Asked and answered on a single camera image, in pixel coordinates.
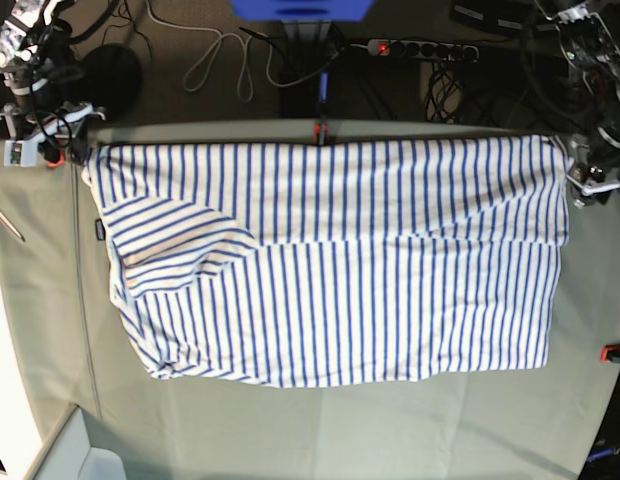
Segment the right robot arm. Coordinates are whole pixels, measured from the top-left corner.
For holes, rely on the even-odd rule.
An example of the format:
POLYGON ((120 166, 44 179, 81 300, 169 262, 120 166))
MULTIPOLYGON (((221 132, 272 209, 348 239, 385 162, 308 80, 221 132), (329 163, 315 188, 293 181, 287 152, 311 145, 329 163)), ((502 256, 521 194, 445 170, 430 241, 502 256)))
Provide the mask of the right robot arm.
POLYGON ((87 71, 72 46, 93 28, 73 36, 61 18, 73 1, 16 1, 0 25, 0 77, 12 101, 0 110, 7 127, 6 166, 30 167, 44 159, 57 166, 89 156, 87 123, 104 120, 84 89, 87 71))

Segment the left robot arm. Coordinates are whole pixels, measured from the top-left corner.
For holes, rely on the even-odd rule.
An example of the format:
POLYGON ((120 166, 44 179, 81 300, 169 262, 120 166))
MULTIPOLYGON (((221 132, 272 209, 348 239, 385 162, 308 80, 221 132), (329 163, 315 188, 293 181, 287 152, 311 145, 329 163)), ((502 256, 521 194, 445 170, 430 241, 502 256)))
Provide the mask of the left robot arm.
POLYGON ((549 104, 584 122, 584 132, 568 147, 574 202, 604 204, 620 191, 620 1, 537 1, 535 6, 556 28, 562 54, 587 91, 582 107, 549 104))

